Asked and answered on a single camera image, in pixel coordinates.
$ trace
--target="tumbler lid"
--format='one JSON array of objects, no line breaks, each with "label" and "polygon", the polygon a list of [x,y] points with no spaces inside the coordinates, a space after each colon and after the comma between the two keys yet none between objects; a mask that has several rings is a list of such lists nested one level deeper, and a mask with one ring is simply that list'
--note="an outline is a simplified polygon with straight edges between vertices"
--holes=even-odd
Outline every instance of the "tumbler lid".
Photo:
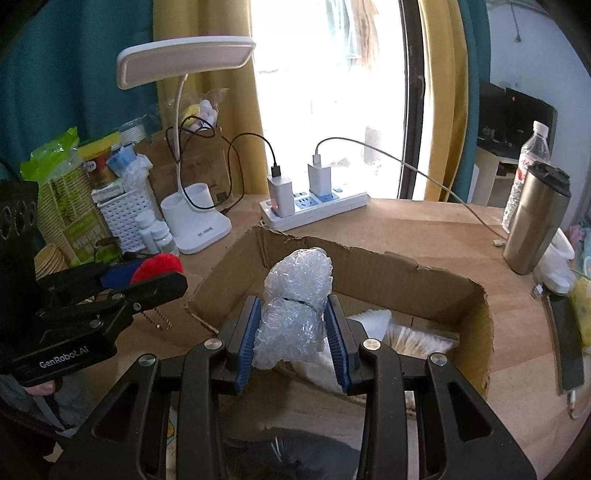
[{"label": "tumbler lid", "polygon": [[553,167],[550,164],[535,161],[528,173],[532,174],[555,192],[570,198],[570,177],[565,171]]}]

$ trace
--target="bubble wrap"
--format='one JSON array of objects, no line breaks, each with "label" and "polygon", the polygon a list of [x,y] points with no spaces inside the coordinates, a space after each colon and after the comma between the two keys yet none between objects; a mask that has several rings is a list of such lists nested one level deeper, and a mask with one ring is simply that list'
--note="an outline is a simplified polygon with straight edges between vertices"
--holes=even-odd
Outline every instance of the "bubble wrap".
[{"label": "bubble wrap", "polygon": [[296,250],[265,279],[265,304],[256,332],[256,368],[279,360],[308,361],[324,349],[322,313],[332,290],[332,263],[321,248]]}]

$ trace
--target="white charger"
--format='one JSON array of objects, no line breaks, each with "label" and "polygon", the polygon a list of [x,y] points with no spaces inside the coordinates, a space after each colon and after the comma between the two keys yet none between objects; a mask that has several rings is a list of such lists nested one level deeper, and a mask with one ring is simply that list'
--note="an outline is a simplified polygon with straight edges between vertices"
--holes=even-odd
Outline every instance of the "white charger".
[{"label": "white charger", "polygon": [[308,163],[308,180],[310,191],[319,197],[330,195],[332,183],[330,178],[330,167],[322,167],[320,154],[312,155],[312,163]]},{"label": "white charger", "polygon": [[295,215],[294,191],[291,180],[281,175],[281,167],[277,164],[271,167],[271,175],[267,176],[271,208],[281,218]]}]

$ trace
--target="person's hand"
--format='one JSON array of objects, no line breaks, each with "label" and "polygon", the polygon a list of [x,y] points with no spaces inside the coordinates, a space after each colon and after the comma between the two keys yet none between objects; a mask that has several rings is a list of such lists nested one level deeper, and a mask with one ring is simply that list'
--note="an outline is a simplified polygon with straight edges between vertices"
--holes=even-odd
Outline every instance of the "person's hand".
[{"label": "person's hand", "polygon": [[49,380],[49,382],[35,385],[34,387],[23,388],[29,395],[45,397],[46,395],[52,395],[56,392],[56,383],[53,380]]}]

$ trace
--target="red pom pom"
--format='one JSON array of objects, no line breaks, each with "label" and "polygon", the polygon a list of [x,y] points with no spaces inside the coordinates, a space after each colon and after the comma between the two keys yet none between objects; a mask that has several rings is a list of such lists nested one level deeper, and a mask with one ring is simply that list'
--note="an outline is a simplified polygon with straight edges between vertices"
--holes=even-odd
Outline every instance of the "red pom pom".
[{"label": "red pom pom", "polygon": [[183,273],[183,264],[173,254],[157,254],[144,261],[131,277],[131,284],[149,280],[168,272]]}]

